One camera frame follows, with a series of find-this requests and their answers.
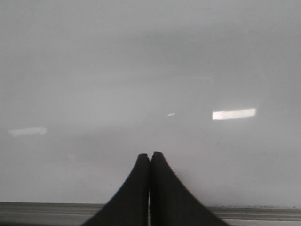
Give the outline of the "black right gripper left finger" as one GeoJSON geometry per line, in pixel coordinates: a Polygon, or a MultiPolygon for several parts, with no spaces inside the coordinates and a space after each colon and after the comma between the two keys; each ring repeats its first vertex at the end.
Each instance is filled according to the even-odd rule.
{"type": "Polygon", "coordinates": [[[148,224],[150,160],[139,154],[114,196],[84,226],[146,226],[148,224]]]}

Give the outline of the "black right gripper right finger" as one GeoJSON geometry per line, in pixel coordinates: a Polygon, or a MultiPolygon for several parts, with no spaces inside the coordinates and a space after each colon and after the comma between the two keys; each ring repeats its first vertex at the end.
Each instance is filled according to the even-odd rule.
{"type": "Polygon", "coordinates": [[[228,225],[189,192],[161,152],[154,152],[150,164],[150,212],[153,226],[228,225]]]}

